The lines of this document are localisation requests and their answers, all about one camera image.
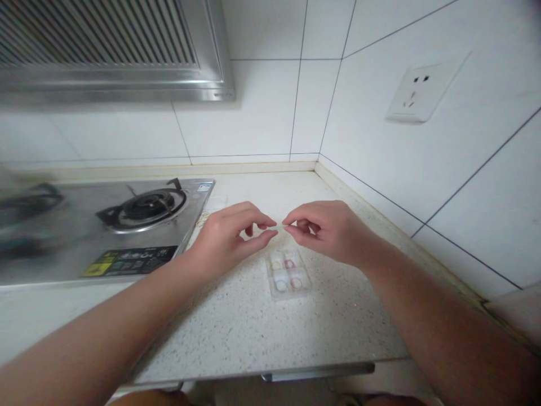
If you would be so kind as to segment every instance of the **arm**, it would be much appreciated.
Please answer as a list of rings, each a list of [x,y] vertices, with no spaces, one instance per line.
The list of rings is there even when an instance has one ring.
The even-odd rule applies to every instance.
[[[104,404],[158,333],[210,280],[264,248],[276,222],[249,202],[209,217],[192,248],[0,369],[2,404]]]
[[[297,243],[362,270],[446,404],[539,401],[539,361],[373,233],[344,202],[302,205],[283,224],[295,221],[285,230]]]

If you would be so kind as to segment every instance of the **stove burner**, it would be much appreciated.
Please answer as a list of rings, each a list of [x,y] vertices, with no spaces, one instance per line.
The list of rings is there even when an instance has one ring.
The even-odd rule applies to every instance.
[[[143,193],[123,205],[125,216],[132,220],[144,220],[168,213],[175,205],[175,198],[166,190]]]
[[[28,189],[24,196],[0,200],[0,228],[21,223],[57,206],[64,196],[49,183]]]
[[[167,182],[167,184],[171,183],[175,185],[175,189],[157,189],[140,195],[127,186],[134,195],[133,198],[120,206],[102,210],[96,215],[115,232],[147,230],[171,219],[184,206],[187,196],[181,189],[179,180],[175,178]]]

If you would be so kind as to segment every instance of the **range hood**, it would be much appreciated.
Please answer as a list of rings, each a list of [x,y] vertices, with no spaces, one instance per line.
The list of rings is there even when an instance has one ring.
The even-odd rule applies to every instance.
[[[219,0],[0,0],[0,102],[234,100]]]

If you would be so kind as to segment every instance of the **countertop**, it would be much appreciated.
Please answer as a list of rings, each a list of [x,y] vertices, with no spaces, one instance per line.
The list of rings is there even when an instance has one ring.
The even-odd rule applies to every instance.
[[[452,290],[475,295],[436,260],[331,174],[210,176],[212,196],[249,200],[278,223],[302,203],[343,199],[378,234]],[[275,302],[265,256],[298,249],[313,288]],[[129,284],[0,292],[0,364]],[[364,275],[297,246],[280,230],[266,248],[207,286],[158,337],[135,368],[135,383],[238,376],[407,356],[406,347]]]

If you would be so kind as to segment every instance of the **electrical outlet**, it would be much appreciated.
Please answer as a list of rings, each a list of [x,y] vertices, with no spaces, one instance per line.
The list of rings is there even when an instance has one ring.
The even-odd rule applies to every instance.
[[[386,118],[406,122],[428,121],[467,56],[461,54],[444,62],[408,68]]]

